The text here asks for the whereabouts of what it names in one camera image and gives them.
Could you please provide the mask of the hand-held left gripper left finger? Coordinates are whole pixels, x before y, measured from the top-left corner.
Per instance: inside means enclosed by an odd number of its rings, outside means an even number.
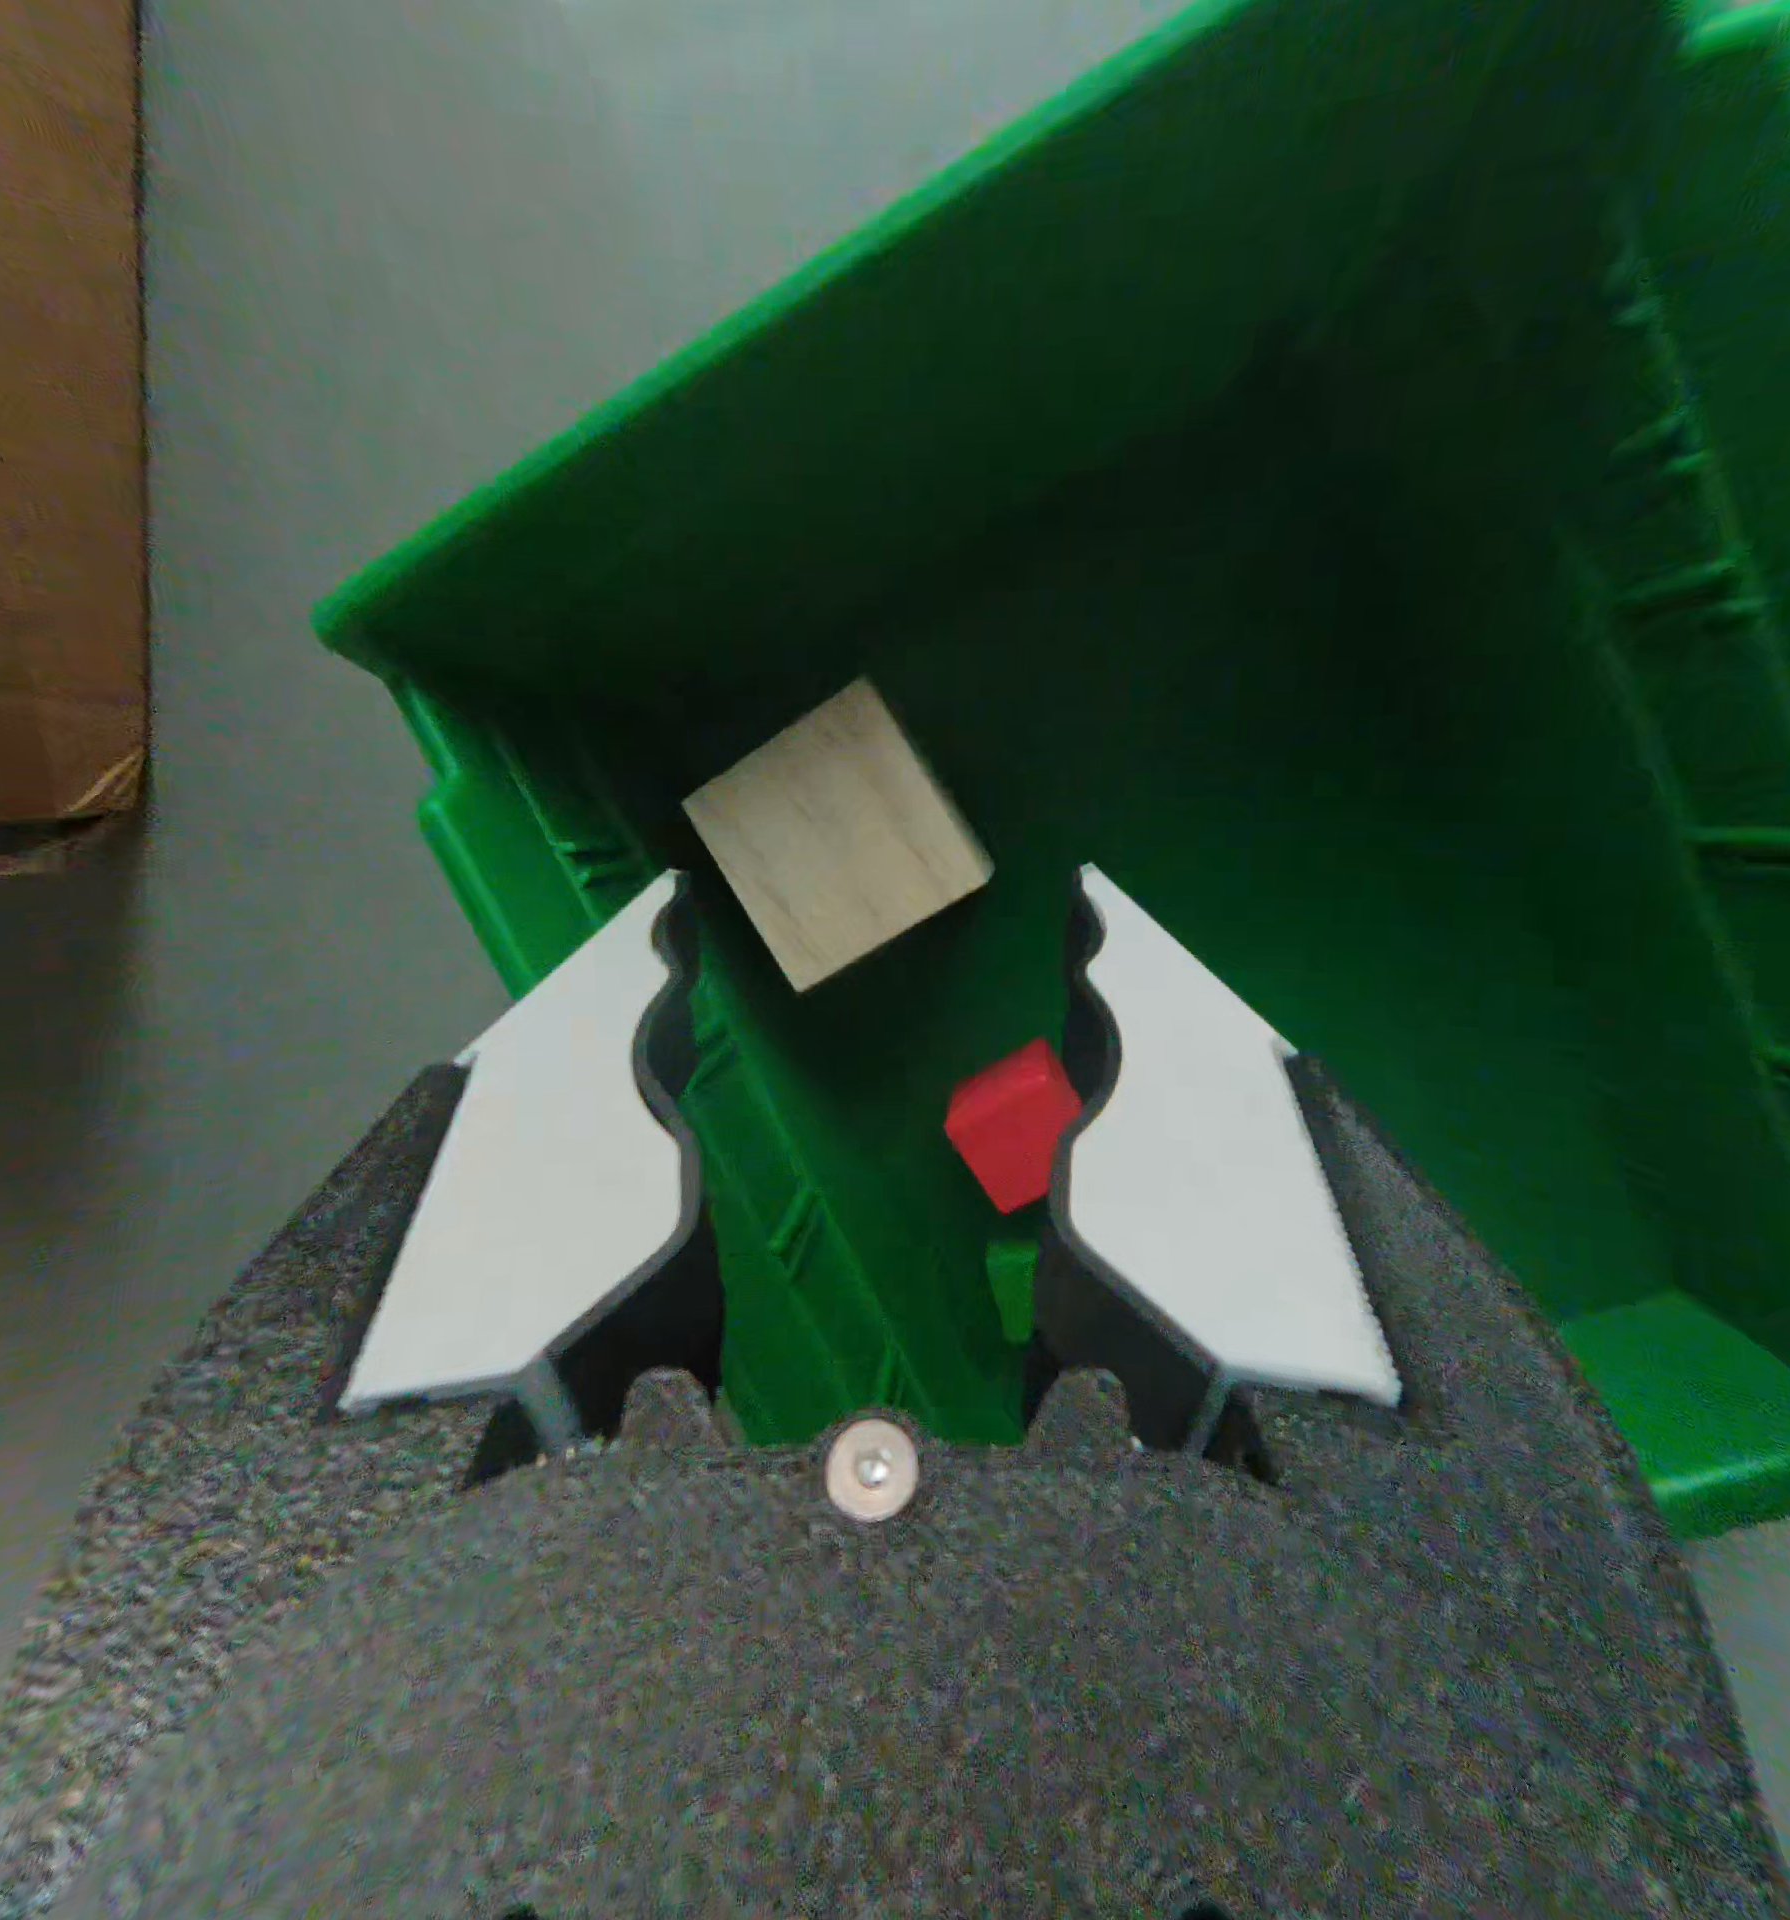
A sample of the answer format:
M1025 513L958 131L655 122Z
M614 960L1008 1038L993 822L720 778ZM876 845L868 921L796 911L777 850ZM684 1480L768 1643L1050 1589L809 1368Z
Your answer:
M511 1404L546 1454L645 1374L720 1399L720 1261L684 1112L691 883L663 873L456 1057L460 1094L338 1413Z

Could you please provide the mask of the large plain wooden cube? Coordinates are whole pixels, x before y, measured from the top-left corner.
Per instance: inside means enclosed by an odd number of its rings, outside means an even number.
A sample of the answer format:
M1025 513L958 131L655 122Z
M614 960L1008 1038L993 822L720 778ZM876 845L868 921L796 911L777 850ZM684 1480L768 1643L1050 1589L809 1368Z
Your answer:
M796 993L974 899L993 861L858 677L684 803Z

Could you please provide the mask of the red wooden cube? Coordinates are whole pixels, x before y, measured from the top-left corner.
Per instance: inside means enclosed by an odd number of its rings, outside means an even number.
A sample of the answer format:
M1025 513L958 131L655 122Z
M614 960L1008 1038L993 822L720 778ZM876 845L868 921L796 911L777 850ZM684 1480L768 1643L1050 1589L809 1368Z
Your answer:
M1085 1112L1069 1073L1043 1038L958 1080L945 1136L998 1214L1040 1204L1056 1152Z

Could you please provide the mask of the green plastic bin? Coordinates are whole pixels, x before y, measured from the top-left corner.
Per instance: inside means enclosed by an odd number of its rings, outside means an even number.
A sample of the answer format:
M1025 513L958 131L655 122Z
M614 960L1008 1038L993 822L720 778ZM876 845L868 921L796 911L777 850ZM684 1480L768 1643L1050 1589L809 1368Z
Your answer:
M691 874L752 1439L1016 1439L945 1115L1095 864L1790 1518L1790 3L1191 3L315 629L515 993ZM796 993L684 803L858 677L993 877Z

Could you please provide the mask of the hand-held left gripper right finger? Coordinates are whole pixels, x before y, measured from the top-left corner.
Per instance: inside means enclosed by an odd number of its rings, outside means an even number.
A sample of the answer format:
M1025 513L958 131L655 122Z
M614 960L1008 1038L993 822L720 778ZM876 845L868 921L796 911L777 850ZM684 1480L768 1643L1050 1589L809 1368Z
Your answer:
M1066 967L1035 1351L1112 1378L1144 1454L1211 1454L1237 1391L1402 1413L1313 1062L1095 864Z

